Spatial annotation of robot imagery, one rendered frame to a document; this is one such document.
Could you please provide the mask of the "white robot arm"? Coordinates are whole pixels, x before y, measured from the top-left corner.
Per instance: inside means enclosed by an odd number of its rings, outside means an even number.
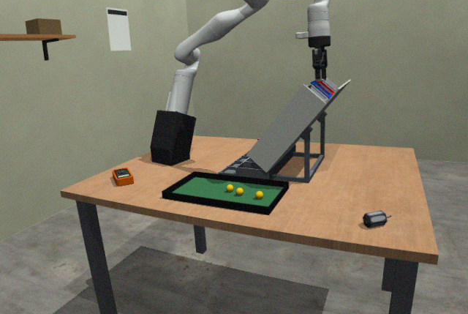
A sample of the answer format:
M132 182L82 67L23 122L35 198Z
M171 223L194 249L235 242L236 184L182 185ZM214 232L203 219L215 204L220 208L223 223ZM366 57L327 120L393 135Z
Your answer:
M172 89L168 94L166 111L178 111L187 115L193 81L200 62L198 47L220 40L243 20L262 9L269 0L244 1L247 4L241 8L215 15L206 25L176 48L174 56L185 66L183 70L175 71ZM296 39L331 35L328 17L329 3L330 0L314 0L314 3L308 6L308 31L297 32Z

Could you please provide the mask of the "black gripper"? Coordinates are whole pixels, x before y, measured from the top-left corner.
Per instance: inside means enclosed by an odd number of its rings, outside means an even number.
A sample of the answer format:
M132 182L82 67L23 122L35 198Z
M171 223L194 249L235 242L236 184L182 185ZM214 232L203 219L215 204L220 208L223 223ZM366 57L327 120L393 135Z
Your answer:
M326 68L328 66L327 50L324 49L324 45L331 45L331 36L309 37L308 41L309 47L315 48L312 49L312 66L314 68L315 80L321 81L322 79L326 79Z

